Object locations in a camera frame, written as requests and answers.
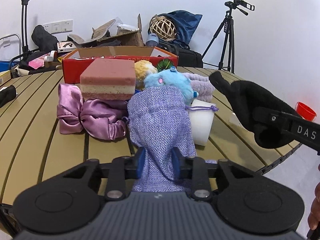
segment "woven rattan ball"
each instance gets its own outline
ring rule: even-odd
[[[173,41],[177,35],[173,22],[165,16],[155,15],[150,21],[150,31],[165,41]]]

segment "pink satin headband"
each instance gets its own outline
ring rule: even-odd
[[[76,85],[60,84],[57,118],[61,134],[79,133],[85,129],[91,136],[115,140],[125,136],[127,102],[122,100],[87,100],[84,102]]]

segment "purple drawstring bag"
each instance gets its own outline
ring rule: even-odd
[[[128,103],[131,141],[146,149],[141,178],[132,191],[188,191],[190,180],[176,180],[171,149],[196,156],[191,123],[182,92],[173,86],[151,87]]]

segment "water bottle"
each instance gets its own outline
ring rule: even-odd
[[[158,45],[159,45],[159,38],[157,34],[150,33],[147,38],[146,47],[157,47]]]

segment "yellow plush toy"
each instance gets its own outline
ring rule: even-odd
[[[144,79],[149,74],[158,73],[158,70],[152,65],[150,61],[140,60],[134,64],[134,70],[136,72],[136,89],[144,89]]]

